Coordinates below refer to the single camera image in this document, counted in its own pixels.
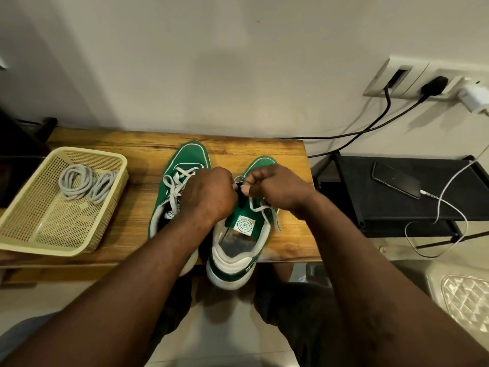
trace shoe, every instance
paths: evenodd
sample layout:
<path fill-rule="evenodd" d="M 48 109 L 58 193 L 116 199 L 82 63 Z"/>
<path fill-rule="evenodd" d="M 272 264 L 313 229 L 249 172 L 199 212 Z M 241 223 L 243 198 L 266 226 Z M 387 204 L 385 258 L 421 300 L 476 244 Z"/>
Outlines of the shoe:
<path fill-rule="evenodd" d="M 277 163 L 263 155 L 254 160 L 239 179 L 238 185 L 256 167 Z M 253 273 L 265 246 L 272 224 L 280 232 L 278 209 L 266 201 L 241 194 L 231 215 L 214 227 L 212 249 L 206 264 L 210 281 L 224 290 L 237 290 Z"/>
<path fill-rule="evenodd" d="M 211 161 L 207 150 L 200 142 L 189 141 L 178 148 L 165 167 L 159 184 L 158 197 L 148 228 L 148 239 L 153 238 L 179 212 L 181 191 L 185 188 L 188 179 L 202 168 L 210 169 Z M 180 272 L 180 276 L 187 274 L 198 258 L 199 251 L 195 250 Z"/>

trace wooden tabletop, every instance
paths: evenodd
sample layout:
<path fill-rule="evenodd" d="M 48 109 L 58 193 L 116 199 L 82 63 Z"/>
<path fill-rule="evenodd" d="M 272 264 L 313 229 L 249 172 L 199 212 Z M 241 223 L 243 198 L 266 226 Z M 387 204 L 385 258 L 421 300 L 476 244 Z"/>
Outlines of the wooden tabletop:
<path fill-rule="evenodd" d="M 71 146 L 123 154 L 128 160 L 129 181 L 95 252 L 66 258 L 0 250 L 0 268 L 120 263 L 146 241 L 163 169 L 175 150 L 189 140 L 201 141 L 212 166 L 222 166 L 234 176 L 240 175 L 256 157 L 268 154 L 313 184 L 300 140 L 57 128 L 48 142 L 51 149 Z M 319 261 L 316 243 L 305 222 L 288 211 L 281 211 L 279 218 L 282 234 L 272 230 L 260 261 Z"/>

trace smartphone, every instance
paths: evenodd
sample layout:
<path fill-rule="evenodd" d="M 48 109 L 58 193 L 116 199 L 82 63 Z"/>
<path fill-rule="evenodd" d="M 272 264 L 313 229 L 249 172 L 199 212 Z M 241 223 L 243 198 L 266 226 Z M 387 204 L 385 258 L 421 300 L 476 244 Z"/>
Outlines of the smartphone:
<path fill-rule="evenodd" d="M 421 182 L 392 167 L 376 162 L 372 178 L 413 198 L 421 197 Z"/>

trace tied shoelace bow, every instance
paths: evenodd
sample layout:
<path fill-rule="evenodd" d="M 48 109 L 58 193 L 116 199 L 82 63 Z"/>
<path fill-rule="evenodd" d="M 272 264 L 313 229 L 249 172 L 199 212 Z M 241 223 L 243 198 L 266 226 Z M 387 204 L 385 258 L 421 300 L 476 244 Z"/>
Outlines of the tied shoelace bow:
<path fill-rule="evenodd" d="M 188 179 L 195 175 L 199 167 L 192 167 L 188 170 L 182 170 L 180 167 L 175 167 L 175 173 L 173 177 L 170 175 L 163 176 L 163 183 L 170 189 L 168 199 L 170 200 L 170 206 L 174 214 L 177 214 L 180 210 L 178 198 L 181 197 L 181 191 L 184 190 Z"/>
<path fill-rule="evenodd" d="M 236 183 L 241 183 L 242 184 L 242 181 L 244 180 L 244 176 L 243 175 L 239 175 L 239 176 L 236 176 L 234 178 L 234 181 Z M 280 226 L 280 221 L 278 220 L 278 216 L 277 216 L 277 212 L 278 212 L 278 209 L 277 211 L 275 211 L 275 209 L 270 206 L 269 204 L 266 203 L 265 199 L 262 199 L 260 201 L 260 207 L 254 207 L 253 206 L 253 198 L 252 197 L 249 197 L 249 208 L 254 211 L 254 212 L 262 212 L 262 215 L 263 215 L 263 218 L 265 219 L 265 221 L 270 224 L 269 220 L 268 220 L 268 217 L 266 217 L 266 214 L 265 214 L 265 210 L 266 209 L 270 209 L 272 211 L 272 217 L 273 217 L 273 227 L 275 228 L 275 230 L 277 231 L 278 234 L 281 234 L 282 233 L 282 228 Z"/>

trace person's right arm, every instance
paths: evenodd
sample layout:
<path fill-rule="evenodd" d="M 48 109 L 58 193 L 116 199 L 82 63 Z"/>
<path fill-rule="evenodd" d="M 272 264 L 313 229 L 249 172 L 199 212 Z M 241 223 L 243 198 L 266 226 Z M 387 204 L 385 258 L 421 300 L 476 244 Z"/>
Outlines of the person's right arm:
<path fill-rule="evenodd" d="M 351 341 L 368 365 L 481 366 L 489 353 L 387 260 L 331 201 L 281 165 L 254 169 L 243 192 L 305 220 Z"/>

